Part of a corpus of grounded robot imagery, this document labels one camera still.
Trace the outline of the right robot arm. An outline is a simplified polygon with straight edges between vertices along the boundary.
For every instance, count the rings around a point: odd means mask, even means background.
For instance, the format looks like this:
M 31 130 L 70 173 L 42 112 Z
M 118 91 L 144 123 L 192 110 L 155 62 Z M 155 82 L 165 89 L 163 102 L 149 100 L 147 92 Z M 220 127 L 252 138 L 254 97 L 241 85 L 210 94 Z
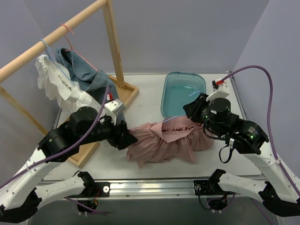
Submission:
M 299 178 L 284 164 L 278 154 L 272 152 L 270 141 L 259 125 L 241 119 L 231 112 L 231 103 L 226 98 L 207 100 L 207 95 L 199 97 L 183 106 L 187 117 L 203 125 L 204 132 L 212 134 L 211 139 L 224 141 L 230 149 L 250 160 L 265 176 L 266 181 L 239 177 L 221 169 L 216 169 L 208 179 L 208 188 L 217 194 L 232 192 L 255 199 L 271 213 L 280 217 L 294 217 L 300 214 L 300 196 L 294 186 Z

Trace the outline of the blue wire hanger front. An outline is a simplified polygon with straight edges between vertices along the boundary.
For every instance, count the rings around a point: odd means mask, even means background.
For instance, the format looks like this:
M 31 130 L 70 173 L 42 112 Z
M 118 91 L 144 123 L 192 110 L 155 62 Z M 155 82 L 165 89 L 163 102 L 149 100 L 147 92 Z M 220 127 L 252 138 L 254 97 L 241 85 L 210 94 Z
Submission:
M 178 117 L 185 117 L 183 106 L 196 100 L 202 91 L 193 93 L 185 90 L 171 90 L 163 94 L 161 102 L 161 113 L 164 116 L 163 123 Z

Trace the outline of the pink ruffled skirt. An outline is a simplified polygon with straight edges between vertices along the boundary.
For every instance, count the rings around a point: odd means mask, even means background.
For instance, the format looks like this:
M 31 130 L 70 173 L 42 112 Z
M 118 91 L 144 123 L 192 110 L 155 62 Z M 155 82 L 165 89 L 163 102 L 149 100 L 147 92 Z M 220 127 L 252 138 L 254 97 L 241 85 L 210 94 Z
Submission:
M 145 123 L 130 128 L 129 132 L 137 142 L 127 148 L 126 158 L 134 160 L 139 168 L 146 163 L 170 162 L 174 158 L 196 163 L 194 152 L 209 150 L 214 144 L 207 136 L 211 133 L 203 129 L 203 124 L 186 116 Z

